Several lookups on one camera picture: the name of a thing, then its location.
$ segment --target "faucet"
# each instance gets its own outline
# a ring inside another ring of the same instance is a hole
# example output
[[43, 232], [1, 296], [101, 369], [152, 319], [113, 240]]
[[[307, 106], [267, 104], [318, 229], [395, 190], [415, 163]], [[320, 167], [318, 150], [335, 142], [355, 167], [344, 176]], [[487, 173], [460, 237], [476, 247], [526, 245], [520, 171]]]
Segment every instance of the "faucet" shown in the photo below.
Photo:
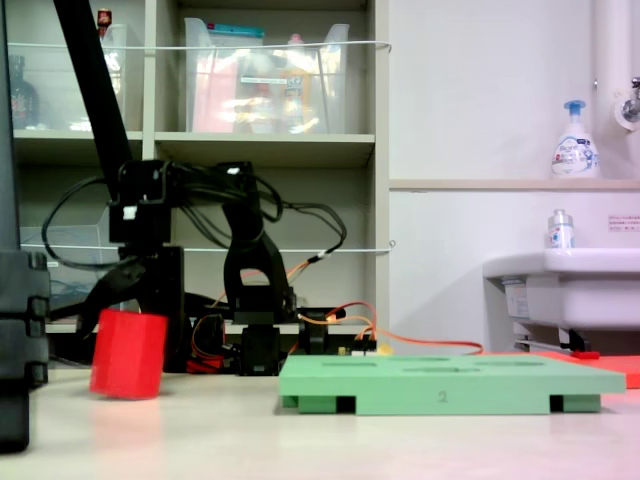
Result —
[[635, 98], [624, 102], [622, 116], [626, 121], [635, 123], [640, 121], [640, 77], [633, 77], [631, 86], [635, 92]]

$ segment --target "red mat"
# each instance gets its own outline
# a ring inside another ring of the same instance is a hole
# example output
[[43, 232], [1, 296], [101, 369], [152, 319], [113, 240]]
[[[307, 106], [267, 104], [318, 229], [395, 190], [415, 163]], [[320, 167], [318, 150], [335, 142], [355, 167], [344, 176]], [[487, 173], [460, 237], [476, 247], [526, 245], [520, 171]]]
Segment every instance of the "red mat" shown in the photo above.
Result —
[[582, 360], [556, 352], [539, 353], [488, 353], [487, 355], [540, 355], [563, 362], [576, 363], [587, 367], [601, 368], [611, 372], [624, 373], [627, 377], [627, 388], [640, 388], [640, 355], [620, 357], [600, 357], [596, 360]]

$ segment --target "soap dispenser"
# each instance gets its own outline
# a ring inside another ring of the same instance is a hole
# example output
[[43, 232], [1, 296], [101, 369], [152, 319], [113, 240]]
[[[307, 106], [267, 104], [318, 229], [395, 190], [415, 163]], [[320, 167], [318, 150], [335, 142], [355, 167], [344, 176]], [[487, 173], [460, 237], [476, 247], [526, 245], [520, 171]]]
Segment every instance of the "soap dispenser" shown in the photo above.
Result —
[[572, 100], [564, 105], [569, 110], [569, 124], [556, 147], [551, 163], [552, 178], [600, 178], [598, 149], [580, 115], [586, 105], [582, 100]]

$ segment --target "beige shelf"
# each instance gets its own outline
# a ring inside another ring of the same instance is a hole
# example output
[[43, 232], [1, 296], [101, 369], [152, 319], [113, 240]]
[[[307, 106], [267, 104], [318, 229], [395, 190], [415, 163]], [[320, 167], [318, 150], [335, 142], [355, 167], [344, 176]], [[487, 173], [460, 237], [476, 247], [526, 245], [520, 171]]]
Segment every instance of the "beige shelf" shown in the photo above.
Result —
[[200, 165], [251, 161], [263, 168], [362, 168], [375, 136], [159, 132], [156, 144], [170, 160]]
[[368, 0], [178, 0], [181, 7], [241, 10], [347, 10], [367, 8]]
[[488, 190], [488, 191], [610, 191], [638, 190], [640, 180], [421, 180], [395, 179], [389, 181], [392, 191], [447, 191], [447, 190]]
[[[362, 331], [365, 325], [331, 325], [329, 326], [330, 335], [357, 335]], [[228, 335], [241, 335], [244, 325], [226, 325], [225, 331]], [[278, 325], [282, 335], [297, 335], [298, 325]], [[47, 333], [75, 333], [75, 322], [50, 323], [46, 325]]]
[[[142, 132], [128, 132], [134, 159], [142, 155]], [[14, 130], [16, 158], [20, 165], [98, 166], [91, 132], [66, 130]]]

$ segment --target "tabletop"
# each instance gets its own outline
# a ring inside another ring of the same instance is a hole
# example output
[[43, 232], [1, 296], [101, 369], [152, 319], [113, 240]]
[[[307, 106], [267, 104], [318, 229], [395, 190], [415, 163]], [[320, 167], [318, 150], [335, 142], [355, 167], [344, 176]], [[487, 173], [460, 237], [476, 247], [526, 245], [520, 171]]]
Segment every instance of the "tabletop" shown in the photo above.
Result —
[[277, 378], [167, 375], [105, 399], [88, 370], [32, 394], [32, 440], [0, 479], [640, 479], [640, 390], [599, 414], [358, 417], [279, 407]]

